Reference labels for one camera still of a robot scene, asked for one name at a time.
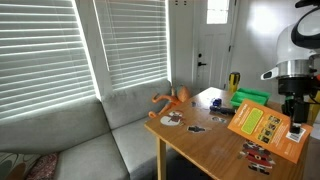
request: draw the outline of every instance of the table leg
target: table leg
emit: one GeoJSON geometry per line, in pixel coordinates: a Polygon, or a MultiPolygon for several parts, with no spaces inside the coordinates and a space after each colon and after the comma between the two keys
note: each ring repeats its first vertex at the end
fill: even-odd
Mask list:
{"type": "Polygon", "coordinates": [[[158,180],[166,179],[166,143],[157,137],[158,180]]]}

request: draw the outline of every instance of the window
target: window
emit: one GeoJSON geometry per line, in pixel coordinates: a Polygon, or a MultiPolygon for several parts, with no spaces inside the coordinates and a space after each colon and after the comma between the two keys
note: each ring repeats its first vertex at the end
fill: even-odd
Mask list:
{"type": "Polygon", "coordinates": [[[228,22],[229,0],[208,0],[207,24],[228,22]]]}
{"type": "Polygon", "coordinates": [[[167,78],[165,0],[95,0],[114,90],[167,78]]]}
{"type": "Polygon", "coordinates": [[[0,121],[94,96],[72,0],[0,0],[0,121]]]}

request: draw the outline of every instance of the gray couch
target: gray couch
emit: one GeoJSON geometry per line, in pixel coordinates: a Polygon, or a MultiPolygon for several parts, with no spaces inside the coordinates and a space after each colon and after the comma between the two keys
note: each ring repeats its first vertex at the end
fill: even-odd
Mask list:
{"type": "MultiPolygon", "coordinates": [[[[156,173],[155,137],[144,128],[154,93],[169,94],[161,80],[88,97],[0,125],[0,152],[60,152],[54,179],[151,179],[156,173]]],[[[175,156],[168,150],[168,161],[175,156]]]]}

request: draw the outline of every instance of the orange octopus toy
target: orange octopus toy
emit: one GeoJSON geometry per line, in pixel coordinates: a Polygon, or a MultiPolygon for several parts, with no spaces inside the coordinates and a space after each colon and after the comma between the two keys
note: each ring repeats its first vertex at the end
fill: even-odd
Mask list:
{"type": "Polygon", "coordinates": [[[171,109],[172,107],[179,105],[182,102],[185,102],[186,100],[188,100],[191,97],[189,90],[183,85],[180,85],[180,87],[177,88],[177,92],[178,92],[177,93],[178,95],[176,96],[174,88],[171,88],[171,96],[169,96],[169,95],[158,96],[159,94],[154,95],[152,97],[153,103],[157,103],[163,99],[169,100],[169,103],[167,103],[158,114],[156,114],[153,111],[150,111],[149,117],[155,118],[158,115],[162,114],[163,112],[167,111],[168,109],[171,109]]]}

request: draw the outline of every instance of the patterned pillow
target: patterned pillow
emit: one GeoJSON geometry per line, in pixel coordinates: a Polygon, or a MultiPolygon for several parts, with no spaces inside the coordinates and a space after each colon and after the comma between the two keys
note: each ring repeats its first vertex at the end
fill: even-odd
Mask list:
{"type": "Polygon", "coordinates": [[[30,170],[26,180],[52,180],[57,162],[58,153],[42,156],[30,170]]]}
{"type": "Polygon", "coordinates": [[[23,180],[40,155],[0,152],[0,179],[23,180]]]}

